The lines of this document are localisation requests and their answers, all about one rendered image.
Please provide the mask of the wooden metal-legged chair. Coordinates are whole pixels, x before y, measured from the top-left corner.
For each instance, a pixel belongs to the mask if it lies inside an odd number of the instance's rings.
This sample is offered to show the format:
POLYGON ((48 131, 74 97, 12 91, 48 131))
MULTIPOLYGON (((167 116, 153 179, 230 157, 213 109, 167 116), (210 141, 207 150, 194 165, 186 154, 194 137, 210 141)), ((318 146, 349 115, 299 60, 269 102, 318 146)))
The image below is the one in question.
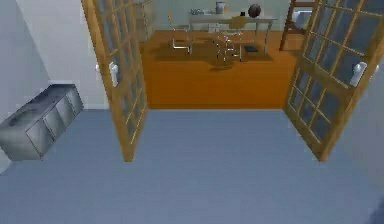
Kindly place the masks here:
POLYGON ((228 55, 231 55, 242 60, 242 29, 246 24, 237 21, 236 24, 224 25, 227 25, 228 28, 219 31, 217 34, 216 58, 222 57, 223 61, 226 62, 228 55))
POLYGON ((170 10, 167 11, 167 18, 170 30, 172 31, 171 46, 173 49, 185 49, 189 55, 192 54, 192 40, 190 36, 190 26, 188 24, 176 24, 173 21, 173 15, 170 10), (184 39, 178 40, 175 35, 183 33, 184 39))

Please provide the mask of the wooden glass-paned door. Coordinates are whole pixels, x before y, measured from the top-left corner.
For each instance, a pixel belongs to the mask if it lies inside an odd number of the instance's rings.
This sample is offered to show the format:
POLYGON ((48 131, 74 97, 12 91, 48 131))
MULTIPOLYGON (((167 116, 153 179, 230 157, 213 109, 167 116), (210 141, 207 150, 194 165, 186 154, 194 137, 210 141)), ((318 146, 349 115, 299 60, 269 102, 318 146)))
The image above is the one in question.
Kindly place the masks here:
POLYGON ((328 159, 384 56, 384 0, 315 0, 283 111, 328 159))
POLYGON ((147 94, 133 0, 81 0, 123 160, 134 159, 147 94))

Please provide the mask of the white long table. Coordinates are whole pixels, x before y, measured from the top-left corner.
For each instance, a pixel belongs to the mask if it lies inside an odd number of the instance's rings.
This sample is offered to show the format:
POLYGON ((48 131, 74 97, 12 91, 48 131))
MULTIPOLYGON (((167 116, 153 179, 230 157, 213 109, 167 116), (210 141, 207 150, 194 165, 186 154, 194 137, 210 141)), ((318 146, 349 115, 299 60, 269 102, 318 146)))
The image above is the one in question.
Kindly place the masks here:
POLYGON ((224 14, 198 14, 198 15, 189 15, 189 25, 193 29, 194 24, 236 24, 237 21, 243 22, 244 24, 254 24, 255 30, 254 33, 258 32, 258 27, 260 24, 267 24, 265 41, 264 41, 264 54, 267 54, 268 47, 268 35, 269 31, 272 28, 274 22, 277 21, 277 18, 271 16, 260 15, 255 18, 250 16, 241 16, 239 12, 229 12, 224 14))

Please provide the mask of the dark round ball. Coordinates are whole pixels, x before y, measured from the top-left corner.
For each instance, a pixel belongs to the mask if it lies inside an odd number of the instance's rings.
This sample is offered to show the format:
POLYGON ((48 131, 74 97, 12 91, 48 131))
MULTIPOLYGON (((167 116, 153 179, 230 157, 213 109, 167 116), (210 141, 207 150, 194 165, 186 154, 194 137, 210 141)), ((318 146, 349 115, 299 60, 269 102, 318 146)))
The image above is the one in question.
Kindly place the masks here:
POLYGON ((261 7, 259 4, 252 4, 249 9, 248 9, 248 15, 251 18, 256 18, 260 15, 261 13, 261 7))

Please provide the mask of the brown wooden ladder shelf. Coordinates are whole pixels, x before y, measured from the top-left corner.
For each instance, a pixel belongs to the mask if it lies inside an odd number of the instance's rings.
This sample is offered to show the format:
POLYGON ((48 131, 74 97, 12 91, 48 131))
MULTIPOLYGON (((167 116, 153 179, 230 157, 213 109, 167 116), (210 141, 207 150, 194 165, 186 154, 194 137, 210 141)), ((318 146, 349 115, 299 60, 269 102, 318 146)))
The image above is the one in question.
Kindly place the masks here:
POLYGON ((315 0, 290 0, 279 46, 280 51, 284 49, 289 34, 304 35, 306 33, 314 7, 315 0))

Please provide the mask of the grey metal cabinet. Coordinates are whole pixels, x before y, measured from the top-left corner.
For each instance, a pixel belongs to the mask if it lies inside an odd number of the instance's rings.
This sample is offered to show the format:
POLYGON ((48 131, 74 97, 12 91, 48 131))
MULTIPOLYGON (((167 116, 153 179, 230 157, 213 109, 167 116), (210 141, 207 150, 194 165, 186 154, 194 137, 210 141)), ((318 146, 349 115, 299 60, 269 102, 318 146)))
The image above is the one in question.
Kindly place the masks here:
POLYGON ((74 84, 52 84, 0 124, 0 148, 12 161, 40 160, 82 109, 74 84))

